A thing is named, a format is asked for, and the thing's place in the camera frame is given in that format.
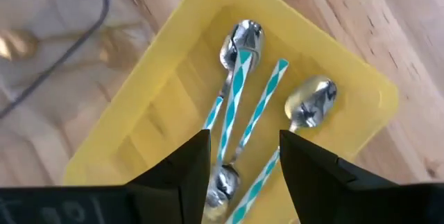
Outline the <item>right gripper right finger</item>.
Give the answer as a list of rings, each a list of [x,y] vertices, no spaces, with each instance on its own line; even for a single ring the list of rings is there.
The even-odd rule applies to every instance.
[[[280,163],[301,223],[333,223],[347,193],[395,185],[289,130],[280,131]]]

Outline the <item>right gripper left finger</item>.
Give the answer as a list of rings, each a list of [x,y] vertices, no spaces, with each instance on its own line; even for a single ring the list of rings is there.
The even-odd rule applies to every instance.
[[[211,137],[200,130],[126,184],[131,223],[200,224],[210,179]]]

